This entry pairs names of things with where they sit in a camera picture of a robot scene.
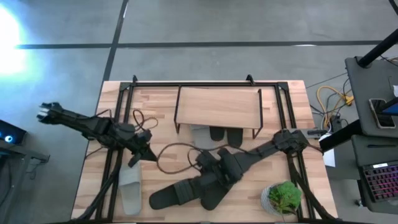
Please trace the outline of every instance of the white pot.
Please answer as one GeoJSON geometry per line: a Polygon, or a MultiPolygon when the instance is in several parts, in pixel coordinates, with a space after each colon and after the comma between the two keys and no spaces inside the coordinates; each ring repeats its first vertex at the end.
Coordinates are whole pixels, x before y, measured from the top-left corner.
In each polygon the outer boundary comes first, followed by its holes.
{"type": "Polygon", "coordinates": [[[266,187],[264,190],[262,190],[261,192],[261,205],[262,207],[270,214],[273,215],[277,215],[277,216],[282,216],[281,213],[279,213],[276,209],[274,209],[274,207],[271,205],[271,201],[269,200],[269,191],[271,190],[271,188],[275,187],[276,185],[279,185],[282,183],[277,183],[277,184],[273,184],[270,185],[268,187],[266,187]]]}

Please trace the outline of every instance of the gray floor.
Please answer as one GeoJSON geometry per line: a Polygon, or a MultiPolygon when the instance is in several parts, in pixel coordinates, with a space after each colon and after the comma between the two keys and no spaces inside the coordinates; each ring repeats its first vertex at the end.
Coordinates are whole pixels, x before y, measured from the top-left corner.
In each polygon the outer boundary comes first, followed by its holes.
{"type": "MultiPolygon", "coordinates": [[[[0,0],[19,24],[4,32],[17,44],[92,44],[112,42],[122,0],[0,0]]],[[[398,17],[386,0],[137,0],[126,10],[120,43],[189,41],[381,40],[397,28],[398,17]]],[[[7,39],[0,37],[0,44],[7,39]]],[[[344,59],[374,46],[230,47],[190,49],[118,49],[110,80],[304,80],[306,86],[345,72],[344,59]]],[[[43,125],[35,114],[41,102],[93,114],[109,49],[2,50],[0,119],[26,129],[27,147],[51,154],[25,180],[12,223],[68,220],[87,141],[61,126],[43,125]]],[[[393,47],[384,56],[398,55],[393,47]]],[[[321,85],[341,89],[346,75],[321,85]]],[[[320,108],[316,85],[307,90],[320,108]]],[[[322,99],[330,94],[322,92],[322,99]]],[[[338,99],[332,98],[331,105],[338,99]]],[[[354,106],[342,117],[356,119],[354,106]]],[[[321,117],[314,115],[319,126],[321,117]]],[[[355,183],[331,180],[339,217],[395,223],[397,216],[358,208],[355,183]]]]}

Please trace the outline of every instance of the rgb keyboard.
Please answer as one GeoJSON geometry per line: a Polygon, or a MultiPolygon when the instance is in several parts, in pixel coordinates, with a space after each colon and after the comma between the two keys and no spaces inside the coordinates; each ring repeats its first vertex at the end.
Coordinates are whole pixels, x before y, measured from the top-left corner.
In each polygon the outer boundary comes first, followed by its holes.
{"type": "Polygon", "coordinates": [[[398,198],[398,161],[362,167],[373,202],[398,198]]]}

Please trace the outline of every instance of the wooden tabletop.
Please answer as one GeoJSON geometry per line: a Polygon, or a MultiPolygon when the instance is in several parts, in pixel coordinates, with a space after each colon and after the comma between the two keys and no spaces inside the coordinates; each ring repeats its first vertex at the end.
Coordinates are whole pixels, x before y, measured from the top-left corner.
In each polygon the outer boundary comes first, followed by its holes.
{"type": "Polygon", "coordinates": [[[257,92],[182,87],[177,123],[259,129],[257,92]]]}
{"type": "MultiPolygon", "coordinates": [[[[308,102],[307,93],[303,81],[287,81],[290,88],[290,96],[294,108],[294,115],[298,128],[314,128],[314,122],[308,102]]],[[[120,82],[104,82],[97,112],[111,109],[114,114],[120,82]]],[[[236,91],[252,92],[258,91],[252,87],[223,87],[212,89],[229,89],[236,91]]],[[[261,87],[262,89],[262,110],[264,114],[264,127],[256,139],[252,139],[250,129],[244,130],[243,149],[252,149],[260,144],[269,141],[272,135],[280,130],[279,114],[275,100],[273,87],[261,87]]],[[[181,124],[180,134],[175,132],[174,111],[177,99],[177,87],[144,87],[134,88],[132,108],[140,109],[145,117],[154,116],[159,120],[159,125],[151,129],[153,137],[150,145],[155,154],[173,142],[192,143],[190,128],[181,124]]],[[[288,112],[285,104],[285,97],[282,93],[285,117],[287,126],[290,126],[288,112]]],[[[121,110],[121,120],[124,116],[124,108],[121,110]]],[[[145,126],[153,126],[153,121],[148,121],[145,126]]],[[[99,148],[97,142],[91,142],[87,153],[99,148]]],[[[179,170],[188,165],[186,147],[171,147],[164,153],[160,164],[167,170],[179,170]]],[[[308,181],[312,192],[326,210],[337,217],[335,203],[330,190],[328,177],[322,155],[312,149],[306,148],[303,151],[305,166],[307,168],[308,181]]],[[[85,208],[92,202],[98,193],[101,185],[103,167],[106,158],[106,150],[102,149],[86,159],[76,200],[72,212],[72,218],[81,215],[85,208]]],[[[127,163],[131,158],[128,150],[124,151],[123,162],[127,163]]],[[[193,200],[182,206],[172,206],[161,210],[153,210],[149,206],[149,196],[157,190],[171,185],[179,180],[192,178],[198,175],[195,169],[190,169],[175,175],[162,173],[154,162],[141,161],[142,168],[142,210],[138,216],[127,216],[124,214],[120,192],[115,205],[114,222],[282,222],[282,217],[268,214],[260,204],[261,191],[274,183],[290,180],[287,167],[286,155],[278,152],[257,164],[254,164],[240,180],[229,191],[221,203],[213,210],[207,211],[200,205],[200,200],[193,200]]],[[[108,211],[106,198],[104,211],[108,211]]],[[[302,200],[304,216],[308,217],[305,201],[302,200]]],[[[296,221],[295,215],[284,217],[285,221],[296,221]]]]}

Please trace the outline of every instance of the potted plant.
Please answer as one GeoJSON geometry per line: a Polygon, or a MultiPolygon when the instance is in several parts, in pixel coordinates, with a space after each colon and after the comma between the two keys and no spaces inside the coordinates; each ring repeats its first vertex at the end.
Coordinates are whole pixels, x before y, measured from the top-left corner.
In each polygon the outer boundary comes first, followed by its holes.
{"type": "Polygon", "coordinates": [[[262,191],[261,205],[274,215],[296,214],[301,202],[301,191],[290,181],[274,184],[262,191]]]}

